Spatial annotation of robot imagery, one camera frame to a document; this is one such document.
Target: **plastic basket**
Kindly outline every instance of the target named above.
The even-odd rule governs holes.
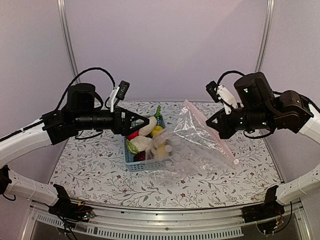
[[[156,117],[157,125],[166,128],[165,121],[162,115]],[[146,171],[146,170],[153,170],[164,166],[164,161],[158,160],[148,160],[148,161],[135,161],[134,162],[134,154],[131,153],[126,144],[126,137],[123,139],[123,149],[124,149],[124,160],[125,165],[129,169],[130,172],[138,172],[138,171]]]

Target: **white wall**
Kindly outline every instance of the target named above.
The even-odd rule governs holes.
[[[320,1],[275,1],[262,71],[275,91],[295,90],[320,106]],[[285,180],[320,163],[320,147],[288,130],[267,138]],[[320,236],[320,193],[302,198],[314,239]]]
[[[267,1],[66,1],[79,71],[106,68],[131,83],[126,100],[209,100],[206,84],[228,70],[251,73]],[[226,77],[232,86],[238,76]],[[107,97],[111,83],[86,73]]]
[[[56,1],[0,1],[0,136],[53,110],[71,79]],[[61,148],[34,151],[9,167],[47,183]],[[0,239],[19,239],[29,204],[0,196]]]

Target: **plastic bag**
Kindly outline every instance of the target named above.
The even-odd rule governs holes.
[[[187,100],[176,124],[153,137],[145,159],[145,164],[161,163],[146,172],[162,185],[200,172],[232,168],[239,162],[218,132],[206,125],[206,117]]]

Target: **black cable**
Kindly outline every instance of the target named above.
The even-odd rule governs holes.
[[[82,131],[80,132],[80,134],[76,135],[75,137],[80,137],[81,134],[83,134],[83,133],[84,133],[84,130],[82,130]]]
[[[308,102],[320,113],[320,108],[307,96],[301,95],[302,97],[306,98]]]
[[[99,132],[99,133],[97,133],[97,134],[95,134],[95,135],[92,135],[92,136],[85,136],[85,137],[75,136],[74,139],[77,139],[77,140],[93,139],[93,138],[95,138],[95,137],[100,136],[100,135],[103,134],[103,133],[104,133],[104,131],[101,131],[101,132]]]
[[[276,95],[281,95],[282,94],[282,92],[279,92],[279,91],[272,91],[274,94],[276,94]]]
[[[225,100],[223,100],[222,98],[220,99],[220,101],[221,101],[223,104],[227,105],[229,108],[234,109],[233,106],[231,106],[229,103],[227,103],[227,102],[226,102]]]
[[[7,199],[7,200],[9,200],[9,201],[12,201],[12,202],[14,202],[17,198],[16,198],[16,195],[13,195],[13,199],[12,198],[8,198],[6,195],[4,195],[4,194],[2,194],[2,196],[5,198],[5,199]]]
[[[86,69],[86,70],[83,70],[82,72],[78,73],[78,75],[75,76],[74,79],[72,79],[72,81],[69,83],[68,87],[65,89],[64,93],[62,94],[62,97],[61,97],[58,105],[56,106],[55,111],[57,111],[57,110],[60,108],[60,106],[61,106],[61,104],[62,104],[62,102],[63,102],[63,100],[64,100],[64,98],[65,98],[65,96],[66,96],[66,94],[67,94],[67,92],[68,92],[68,88],[69,88],[82,74],[85,74],[86,72],[93,71],[93,70],[100,70],[100,71],[104,72],[105,74],[107,74],[108,77],[110,78],[112,84],[113,84],[113,88],[116,87],[116,83],[115,83],[114,78],[111,76],[111,74],[110,74],[107,70],[105,70],[105,69],[103,69],[103,68],[101,68],[101,67],[90,67],[90,68],[88,68],[88,69]]]
[[[110,97],[108,96],[108,98],[105,100],[105,102],[104,102],[104,107],[106,108],[106,109],[110,109],[110,107],[108,107],[107,106],[107,102],[108,102],[108,100],[110,99]]]
[[[263,138],[265,138],[265,137],[270,136],[271,134],[273,134],[273,132],[270,131],[270,132],[268,132],[267,134],[262,135],[262,136],[249,136],[249,135],[246,134],[246,131],[243,131],[243,135],[244,135],[245,137],[247,137],[248,139],[263,139]]]
[[[29,125],[29,126],[26,126],[26,127],[23,128],[22,130],[20,129],[20,130],[14,131],[14,132],[8,134],[7,136],[4,136],[4,137],[0,138],[0,142],[2,142],[2,141],[4,141],[4,140],[7,140],[7,139],[9,139],[9,138],[11,138],[11,137],[13,137],[13,136],[15,136],[15,135],[17,135],[17,134],[20,134],[20,133],[22,133],[23,131],[27,131],[27,130],[29,130],[29,129],[37,126],[37,125],[40,125],[40,124],[42,124],[43,122],[44,122],[43,120],[40,120],[40,121],[35,122],[34,124],[31,124],[31,125]]]
[[[219,79],[218,79],[218,81],[217,81],[217,83],[216,83],[215,94],[217,94],[217,92],[218,92],[218,86],[220,85],[221,81],[222,81],[222,80],[224,79],[224,77],[227,76],[228,74],[239,74],[239,75],[241,75],[242,77],[245,76],[242,72],[237,71],[237,70],[226,71],[225,73],[223,73],[223,74],[219,77]],[[231,106],[229,103],[227,103],[227,102],[226,102],[225,100],[223,100],[222,98],[220,99],[220,101],[221,101],[223,104],[227,105],[229,108],[234,109],[233,106]]]
[[[292,213],[293,213],[292,202],[290,202],[290,206],[291,206],[291,211],[290,211],[290,217],[289,217],[288,222],[287,222],[287,223],[285,224],[285,226],[284,226],[283,228],[281,228],[279,231],[275,231],[275,232],[274,232],[275,234],[283,231],[283,230],[289,225],[290,220],[291,220],[291,218],[292,218]]]
[[[57,216],[62,222],[63,222],[63,224],[64,224],[64,232],[66,233],[66,231],[67,231],[67,229],[66,229],[66,227],[69,229],[69,231],[70,231],[70,233],[72,234],[72,236],[73,236],[73,238],[74,238],[74,240],[78,240],[78,238],[76,237],[76,235],[74,234],[74,232],[71,230],[71,228],[69,227],[69,224],[67,223],[67,221],[64,219],[64,218],[62,218],[62,217],[60,217],[60,216]],[[68,236],[68,233],[66,233],[65,234],[65,236],[69,239],[69,240],[72,240],[69,236]]]
[[[237,71],[237,70],[226,71],[225,73],[223,73],[223,74],[219,77],[216,85],[219,86],[220,83],[221,83],[221,81],[222,81],[222,79],[223,79],[225,76],[227,76],[228,74],[239,74],[239,75],[241,75],[242,77],[245,76],[242,72]]]

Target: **leaf pattern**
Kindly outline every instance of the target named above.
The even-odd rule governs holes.
[[[183,102],[122,102],[121,107],[153,115],[158,105],[166,124],[174,123]],[[221,104],[195,102],[206,117]],[[84,131],[82,137],[92,135]],[[70,197],[96,203],[149,208],[228,207],[263,201],[265,191],[280,182],[263,139],[237,132],[226,140],[240,163],[231,169],[187,175],[172,186],[162,186],[143,171],[129,172],[124,163],[123,137],[105,131],[86,140],[70,138],[57,162],[50,184],[65,187]]]

